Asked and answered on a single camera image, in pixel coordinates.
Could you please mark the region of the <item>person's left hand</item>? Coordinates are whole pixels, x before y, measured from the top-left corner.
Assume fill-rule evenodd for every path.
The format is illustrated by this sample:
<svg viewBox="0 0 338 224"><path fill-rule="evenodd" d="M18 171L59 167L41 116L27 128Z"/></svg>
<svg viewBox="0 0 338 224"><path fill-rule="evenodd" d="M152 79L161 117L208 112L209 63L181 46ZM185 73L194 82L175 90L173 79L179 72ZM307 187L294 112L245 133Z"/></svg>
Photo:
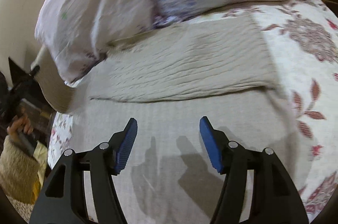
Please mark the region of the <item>person's left hand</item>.
<svg viewBox="0 0 338 224"><path fill-rule="evenodd" d="M21 117L15 116L12 123L7 127L7 133L13 141L17 141L19 139L19 132L29 135L32 131L33 127L26 114L22 114Z"/></svg>

